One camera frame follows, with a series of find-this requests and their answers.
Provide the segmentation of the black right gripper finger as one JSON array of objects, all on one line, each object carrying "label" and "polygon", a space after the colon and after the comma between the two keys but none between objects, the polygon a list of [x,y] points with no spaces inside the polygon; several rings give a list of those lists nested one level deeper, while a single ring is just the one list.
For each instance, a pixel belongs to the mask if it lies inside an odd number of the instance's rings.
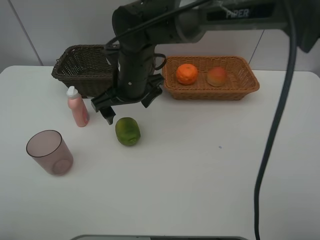
[{"label": "black right gripper finger", "polygon": [[154,87],[141,101],[142,105],[145,108],[148,108],[155,98],[163,93],[163,90],[160,87]]},{"label": "black right gripper finger", "polygon": [[101,108],[100,113],[109,125],[113,124],[116,113],[111,106]]}]

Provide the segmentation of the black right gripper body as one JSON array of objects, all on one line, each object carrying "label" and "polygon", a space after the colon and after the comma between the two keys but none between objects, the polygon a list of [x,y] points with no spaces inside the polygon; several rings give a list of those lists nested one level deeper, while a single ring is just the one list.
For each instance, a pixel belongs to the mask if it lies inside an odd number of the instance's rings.
[{"label": "black right gripper body", "polygon": [[154,72],[165,66],[165,61],[156,66],[156,58],[164,59],[165,55],[155,53],[154,47],[136,53],[105,47],[103,53],[112,66],[112,86],[91,100],[96,112],[105,107],[139,103],[164,83],[162,74]]}]

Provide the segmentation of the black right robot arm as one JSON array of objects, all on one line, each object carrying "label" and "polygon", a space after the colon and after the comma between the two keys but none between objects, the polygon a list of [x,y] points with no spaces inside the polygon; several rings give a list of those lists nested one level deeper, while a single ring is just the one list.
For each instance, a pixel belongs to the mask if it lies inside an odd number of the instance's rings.
[{"label": "black right robot arm", "polygon": [[91,104],[109,124],[113,107],[148,107],[162,93],[164,78],[155,74],[155,47],[197,43],[208,31],[278,29],[289,37],[280,118],[290,89],[297,50],[309,52],[320,37],[317,0],[137,0],[112,15],[114,38],[103,49],[112,66],[112,86]]}]

